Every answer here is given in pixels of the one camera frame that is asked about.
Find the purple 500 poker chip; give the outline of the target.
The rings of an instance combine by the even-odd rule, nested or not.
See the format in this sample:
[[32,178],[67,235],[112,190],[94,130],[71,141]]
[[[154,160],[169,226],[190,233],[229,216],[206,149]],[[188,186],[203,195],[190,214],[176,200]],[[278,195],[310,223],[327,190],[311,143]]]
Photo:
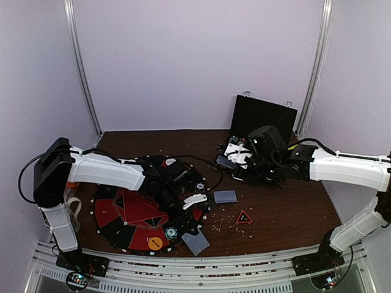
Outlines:
[[198,190],[198,191],[204,191],[204,190],[205,190],[205,185],[204,185],[204,183],[197,183],[197,184],[195,185],[195,188],[196,188],[196,190]]

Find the clear dealer button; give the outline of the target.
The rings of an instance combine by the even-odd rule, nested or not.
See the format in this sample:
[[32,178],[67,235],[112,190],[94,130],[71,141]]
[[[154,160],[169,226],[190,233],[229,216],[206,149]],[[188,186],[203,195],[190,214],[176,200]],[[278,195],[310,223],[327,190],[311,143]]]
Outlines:
[[166,167],[172,165],[173,163],[175,163],[177,160],[175,158],[168,158],[164,161],[164,164]]

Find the orange big blind button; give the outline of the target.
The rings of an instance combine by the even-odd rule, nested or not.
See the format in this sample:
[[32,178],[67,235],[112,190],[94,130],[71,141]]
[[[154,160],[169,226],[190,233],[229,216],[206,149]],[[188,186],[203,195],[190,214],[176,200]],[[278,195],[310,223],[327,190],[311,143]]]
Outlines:
[[150,237],[148,239],[148,247],[150,250],[158,251],[163,247],[163,240],[160,237]]

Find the dealt blue card pair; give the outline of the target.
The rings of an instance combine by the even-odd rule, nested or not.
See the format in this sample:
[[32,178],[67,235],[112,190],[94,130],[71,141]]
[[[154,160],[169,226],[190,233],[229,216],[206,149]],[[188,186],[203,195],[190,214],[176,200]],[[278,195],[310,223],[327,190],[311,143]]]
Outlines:
[[216,204],[237,203],[238,199],[234,190],[220,190],[214,192],[214,201]]

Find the grey playing card deck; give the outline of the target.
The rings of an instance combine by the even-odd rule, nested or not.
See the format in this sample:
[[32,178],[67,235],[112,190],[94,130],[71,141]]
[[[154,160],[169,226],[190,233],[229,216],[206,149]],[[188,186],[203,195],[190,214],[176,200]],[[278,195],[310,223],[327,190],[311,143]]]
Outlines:
[[236,164],[230,162],[226,157],[218,155],[216,158],[216,163],[222,168],[234,169],[236,168]]

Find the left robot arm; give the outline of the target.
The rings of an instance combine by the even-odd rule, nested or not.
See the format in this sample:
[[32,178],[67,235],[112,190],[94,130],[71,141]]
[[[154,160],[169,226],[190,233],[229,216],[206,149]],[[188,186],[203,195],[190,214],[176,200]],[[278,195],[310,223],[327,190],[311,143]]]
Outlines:
[[125,209],[125,192],[151,198],[168,218],[163,224],[163,238],[178,241],[182,236],[197,237],[202,227],[191,210],[208,210],[207,188],[200,188],[204,178],[183,156],[144,156],[119,159],[105,150],[81,150],[58,138],[49,149],[31,159],[22,168],[34,166],[33,199],[54,235],[64,261],[75,271],[88,265],[81,253],[76,230],[64,198],[69,183],[91,183],[105,188],[95,199],[98,204],[112,201],[115,211]]

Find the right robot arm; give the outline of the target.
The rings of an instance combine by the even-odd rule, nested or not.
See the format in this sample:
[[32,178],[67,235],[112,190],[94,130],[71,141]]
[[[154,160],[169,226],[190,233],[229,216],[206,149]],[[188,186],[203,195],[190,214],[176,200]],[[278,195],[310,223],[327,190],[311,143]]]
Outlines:
[[275,126],[258,128],[247,140],[232,137],[224,156],[235,165],[233,177],[246,183],[264,180],[283,188],[288,179],[335,181],[376,191],[363,210],[324,235],[313,256],[317,269],[328,268],[337,253],[390,223],[390,156],[341,153],[316,139],[288,146]]

